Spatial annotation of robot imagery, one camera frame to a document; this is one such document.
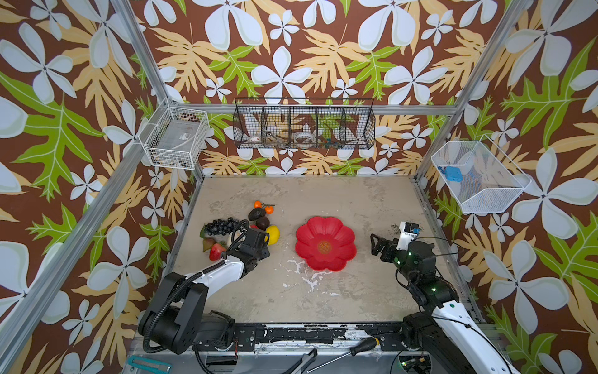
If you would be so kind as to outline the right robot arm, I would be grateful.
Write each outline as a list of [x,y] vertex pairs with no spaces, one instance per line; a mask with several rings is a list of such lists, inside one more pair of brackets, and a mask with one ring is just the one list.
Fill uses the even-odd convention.
[[372,255],[396,268],[421,308],[403,318],[400,336],[407,348],[428,352],[447,373],[517,373],[439,275],[433,244],[370,235]]

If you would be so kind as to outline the yellow lemon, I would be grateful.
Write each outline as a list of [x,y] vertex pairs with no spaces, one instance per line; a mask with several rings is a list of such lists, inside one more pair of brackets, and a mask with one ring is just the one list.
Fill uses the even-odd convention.
[[275,245],[278,243],[278,241],[280,240],[280,229],[275,226],[275,225],[271,225],[266,229],[266,233],[269,235],[269,245]]

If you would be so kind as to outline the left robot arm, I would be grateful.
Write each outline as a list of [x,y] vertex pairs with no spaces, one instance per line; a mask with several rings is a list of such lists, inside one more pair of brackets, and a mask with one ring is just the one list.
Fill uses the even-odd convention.
[[247,221],[234,234],[230,246],[207,268],[190,275],[171,272],[163,278],[138,326],[144,352],[180,355],[197,345],[226,349],[233,344],[235,320],[216,311],[206,313],[206,301],[268,258],[270,240],[270,234]]

